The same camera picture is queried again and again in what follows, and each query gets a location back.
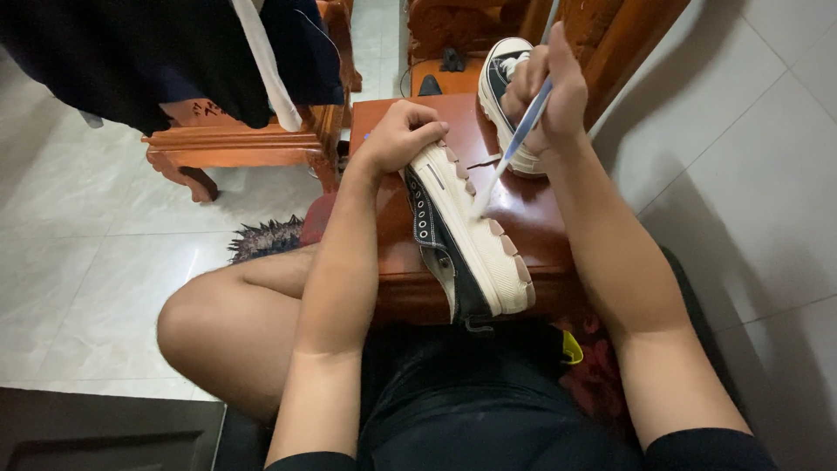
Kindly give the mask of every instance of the white rubber sole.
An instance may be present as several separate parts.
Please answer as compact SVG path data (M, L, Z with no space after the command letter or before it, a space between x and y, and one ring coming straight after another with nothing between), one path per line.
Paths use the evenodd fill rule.
M497 221L468 216L474 185L456 156L430 144L410 163L455 238L462 257L491 307L491 315L513 314L535 304L535 289L526 264Z
M497 142L500 144L500 150L503 153L506 153L506 149L509 147L509 142L511 142L513 133L509 129L508 124L506 123L506 118L503 116L500 107L498 107L498 105L494 102L490 86L488 85L487 70L490 65L491 56L495 54L502 54L501 52L498 53L497 50L504 46L504 42L515 39L519 38L503 39L497 44L494 44L494 47L491 48L491 51L489 51L485 62L482 65L480 79L478 80L479 86L477 87L477 95L480 97L480 107L482 107L482 112L485 114L485 117L487 117L489 121L493 122L494 126L497 128ZM521 146L521 148L519 148L517 152L511 156L511 161L509 162L507 169L513 174L524 178L536 179L539 177L545 177L547 174L539 169L539 163L539 158L531 155L531 153L526 150L525 146Z

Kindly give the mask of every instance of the toothbrush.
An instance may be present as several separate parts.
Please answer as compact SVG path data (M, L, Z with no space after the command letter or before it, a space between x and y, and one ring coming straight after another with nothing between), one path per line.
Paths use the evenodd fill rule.
M497 180L500 179L500 175L502 175L503 172L506 171L506 167L509 166L511 156L517 152L517 149L520 148L521 144L523 144L523 139L526 138L529 131L531 131L537 124L538 120L541 119L543 110L547 107L547 98L549 97L550 91L552 91L552 80L550 80L549 76L547 76L547 79L543 82L543 85L541 85L541 90L537 92L537 96L535 96L535 99L531 101L529 107L526 109L526 112L523 114L523 119L521 119L521 123L517 126L514 136L511 137L511 142L509 142L509 147L506 148L506 153L503 154L503 159L497 164L494 176L491 177L491 181L488 183L488 186L480 191L474 205L471 206L470 218L472 220L477 220L482 217L482 214L485 212L485 208L488 207L488 202L491 199L491 192L494 189L494 185L497 184Z

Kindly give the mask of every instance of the canvas sneaker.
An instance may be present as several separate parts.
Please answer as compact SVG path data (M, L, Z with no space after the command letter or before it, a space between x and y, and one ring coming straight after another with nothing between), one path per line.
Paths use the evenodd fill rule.
M531 44L522 38L506 38L494 44L480 73L479 97L482 111L497 127L497 141L503 153L509 147L517 127L509 122L500 108L500 98L506 93L518 64L529 59ZM547 174L540 168L540 160L529 152L525 144L511 156L508 169L515 175L527 178Z
M478 330L478 323L535 304L529 271L503 228L469 217L474 185L443 142L422 149L404 169L404 181L413 237L448 297L451 323Z

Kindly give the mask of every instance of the white tile floor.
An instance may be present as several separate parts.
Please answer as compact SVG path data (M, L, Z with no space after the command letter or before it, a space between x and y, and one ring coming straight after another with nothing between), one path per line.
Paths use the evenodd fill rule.
M400 95L404 20L398 0L355 1L354 101ZM834 0L692 0L595 138L793 469L837 468L835 22ZM162 361L157 311L226 263L238 223L303 215L320 187L305 168L220 169L224 193L194 204L144 147L0 60L0 385L212 399Z
M356 0L353 22L352 100L400 96L400 3ZM241 223L304 216L321 187L304 166L216 168L221 196L195 204L145 148L123 125L89 129L0 54L0 386L212 399L160 356L160 307L227 263Z

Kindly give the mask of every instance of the shoelace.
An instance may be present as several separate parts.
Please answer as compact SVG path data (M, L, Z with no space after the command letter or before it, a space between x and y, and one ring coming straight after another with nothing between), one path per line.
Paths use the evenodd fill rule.
M500 68L503 70L503 73L506 74L509 80L512 79L512 76L515 74L515 69L517 65L523 62L524 60L529 60L529 52L525 52L520 54L518 57L510 57L508 59L503 60L500 62Z

